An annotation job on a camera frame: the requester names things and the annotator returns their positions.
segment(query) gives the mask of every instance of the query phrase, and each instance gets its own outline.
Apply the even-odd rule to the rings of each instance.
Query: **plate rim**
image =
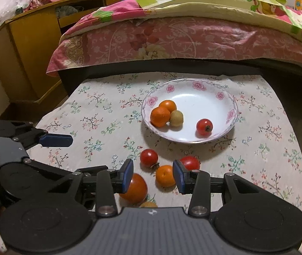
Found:
[[[236,114],[235,114],[235,118],[234,120],[231,122],[231,124],[229,125],[228,129],[225,131],[224,134],[222,134],[221,136],[219,136],[218,138],[215,138],[215,139],[211,139],[211,140],[208,140],[208,139],[205,139],[205,140],[202,140],[202,141],[181,141],[181,140],[176,140],[174,141],[173,139],[169,139],[167,137],[164,137],[162,135],[160,135],[159,133],[157,133],[157,128],[155,128],[154,126],[148,126],[148,124],[146,123],[145,121],[145,106],[146,106],[146,99],[151,95],[153,94],[155,91],[157,91],[159,88],[161,88],[163,85],[166,85],[170,82],[173,82],[173,81],[205,81],[205,82],[208,82],[209,84],[213,84],[216,88],[218,89],[221,89],[222,91],[224,92],[227,92],[231,97],[232,97],[232,100],[235,102],[235,105],[236,105]],[[143,100],[143,103],[141,104],[141,116],[143,118],[143,123],[146,125],[147,128],[149,128],[153,133],[155,133],[156,135],[166,139],[166,140],[169,140],[171,142],[175,142],[175,143],[180,143],[180,144],[188,144],[188,145],[192,145],[192,144],[203,144],[203,143],[209,143],[209,142],[212,142],[212,141],[215,141],[221,137],[223,137],[224,135],[226,135],[230,130],[232,130],[232,128],[235,126],[235,123],[236,123],[236,120],[237,120],[237,116],[238,116],[238,105],[237,105],[237,102],[235,101],[235,98],[232,96],[232,94],[230,94],[227,90],[225,90],[224,88],[222,88],[220,85],[214,83],[213,81],[211,81],[210,79],[206,79],[206,78],[179,78],[179,79],[173,79],[171,81],[167,81],[167,82],[164,82],[160,85],[158,85],[156,88],[152,89],[144,98]]]

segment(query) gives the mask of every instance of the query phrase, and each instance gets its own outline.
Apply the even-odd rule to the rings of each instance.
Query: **tablecloth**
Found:
[[[141,104],[147,93],[161,83],[184,77],[210,79],[234,96],[239,113],[227,135],[211,143],[185,145],[160,138],[145,126]],[[259,75],[154,72],[88,80],[37,127],[68,133],[74,142],[69,148],[35,146],[29,150],[32,159],[74,171],[103,164],[118,169],[131,158],[135,172],[148,185],[147,199],[159,207],[183,206],[186,210],[191,195],[179,194],[176,187],[156,187],[154,173],[140,168],[139,156],[146,148],[156,150],[160,165],[185,155],[196,156],[201,170],[212,176],[234,172],[302,210],[301,150],[278,97]],[[118,207],[126,205],[118,195],[116,200]],[[222,206],[220,194],[211,194],[211,201],[212,211]]]

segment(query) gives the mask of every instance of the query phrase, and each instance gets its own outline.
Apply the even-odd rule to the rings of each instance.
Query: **plastic bag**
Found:
[[[24,11],[30,6],[33,0],[10,0],[1,10],[0,10],[0,26],[2,23],[15,16],[15,11],[22,8]]]

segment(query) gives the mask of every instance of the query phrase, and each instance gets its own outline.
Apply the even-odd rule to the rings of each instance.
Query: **plate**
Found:
[[[181,127],[157,128],[150,122],[152,109],[162,101],[170,99],[184,115]],[[238,109],[233,96],[219,85],[206,79],[183,78],[168,81],[153,89],[145,97],[141,114],[147,127],[157,135],[173,142],[199,144],[216,140],[227,134],[234,126]],[[200,136],[196,124],[201,119],[213,123],[212,134]]]

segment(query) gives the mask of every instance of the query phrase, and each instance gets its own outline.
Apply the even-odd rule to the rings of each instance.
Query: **cabinet door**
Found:
[[[61,37],[55,9],[49,7],[18,18],[10,23],[10,29],[27,77],[41,98],[60,80],[46,75]]]

